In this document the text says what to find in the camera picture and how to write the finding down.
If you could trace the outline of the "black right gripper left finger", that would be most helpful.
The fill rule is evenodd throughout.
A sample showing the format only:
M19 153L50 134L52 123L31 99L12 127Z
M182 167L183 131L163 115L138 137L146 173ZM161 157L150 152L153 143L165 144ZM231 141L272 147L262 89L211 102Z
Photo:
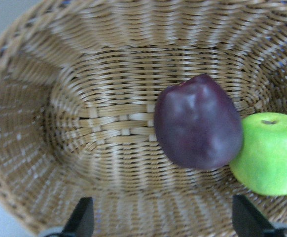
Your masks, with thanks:
M65 224L65 237L91 237L94 231L94 209L92 197L83 197L74 208Z

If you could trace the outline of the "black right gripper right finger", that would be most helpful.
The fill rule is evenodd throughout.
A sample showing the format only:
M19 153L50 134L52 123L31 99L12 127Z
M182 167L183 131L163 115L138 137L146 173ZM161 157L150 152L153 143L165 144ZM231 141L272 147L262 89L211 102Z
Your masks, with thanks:
M245 195L232 198L232 226L239 237L272 237L274 226Z

